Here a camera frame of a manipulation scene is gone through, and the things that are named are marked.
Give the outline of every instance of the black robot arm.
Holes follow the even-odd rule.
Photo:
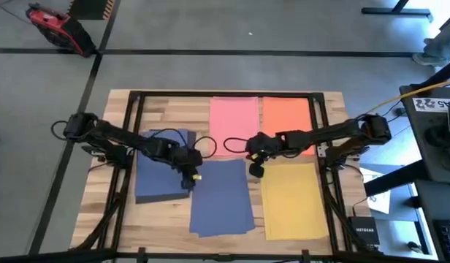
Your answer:
[[[201,153],[196,149],[166,138],[142,137],[99,120],[93,113],[71,115],[63,135],[69,141],[88,143],[90,146],[83,146],[83,150],[120,168],[129,165],[126,146],[139,150],[144,156],[180,172],[183,175],[181,186],[187,189],[194,187],[197,167],[202,165]]]
[[[281,131],[275,137],[259,132],[246,142],[246,158],[253,162],[249,172],[261,178],[264,175],[262,164],[269,158],[297,156],[312,145],[342,138],[350,139],[326,149],[326,166],[343,164],[347,156],[364,153],[368,145],[383,145],[390,141],[391,132],[386,119],[379,115],[361,115],[313,131]]]

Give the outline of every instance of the concrete floor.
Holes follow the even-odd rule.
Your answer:
[[[62,10],[69,6],[66,0],[39,2]],[[364,16],[359,11],[394,2],[125,0],[108,48],[420,51],[423,38],[435,30],[426,18]],[[423,5],[419,2],[410,4]],[[5,7],[24,17],[27,3],[14,0]],[[99,43],[106,21],[82,22]],[[34,27],[2,10],[0,47],[53,48]],[[51,136],[50,125],[77,109],[93,60],[0,54],[0,256],[28,250],[63,148]],[[408,58],[104,56],[87,111],[101,115],[113,88],[232,88],[343,91],[347,110],[355,116],[398,95],[399,86],[433,73]],[[400,158],[415,151],[408,126],[406,118],[393,121],[394,141],[370,150],[363,162],[411,162],[412,157]],[[42,251],[67,249],[89,162],[79,148],[72,154]]]

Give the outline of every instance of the sticker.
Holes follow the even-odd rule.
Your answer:
[[[412,98],[415,110],[429,113],[447,113],[450,99],[438,98]]]

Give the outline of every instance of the wooden tabletop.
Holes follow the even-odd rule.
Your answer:
[[[122,127],[129,92],[130,90],[110,92],[103,115],[104,120]],[[342,93],[324,92],[324,96],[330,124],[340,123],[348,118]],[[198,137],[208,135],[209,103],[210,97],[148,97],[144,104],[140,132],[149,129],[176,128],[195,131]],[[134,114],[135,111],[131,116],[132,120],[134,120]],[[201,150],[202,155],[206,155],[207,141],[198,143],[197,148]],[[306,156],[274,160],[274,162],[288,161],[308,163],[315,162],[316,159],[313,156]],[[94,160],[92,166],[97,164],[99,163]],[[191,198],[142,205],[134,203],[135,167],[134,164],[119,251],[137,252],[139,247],[146,247],[147,252],[150,253],[298,255],[301,254],[302,249],[308,249],[312,255],[332,253],[329,237],[317,240],[266,241],[259,180],[252,176],[248,176],[248,187],[256,228],[244,235],[198,238],[197,234],[189,232]],[[112,170],[112,167],[100,167],[88,174],[71,246],[80,244],[102,217]],[[340,171],[340,183],[347,214],[351,215],[352,205],[366,197],[361,176],[355,169],[347,168]],[[356,214],[370,215],[366,202],[356,205]],[[339,246],[342,246],[343,238],[337,221],[336,227]],[[108,240],[111,240],[111,233],[110,230]]]

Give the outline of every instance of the red power tool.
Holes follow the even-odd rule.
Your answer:
[[[77,20],[38,3],[28,5],[27,18],[50,43],[86,58],[95,51],[91,37]]]

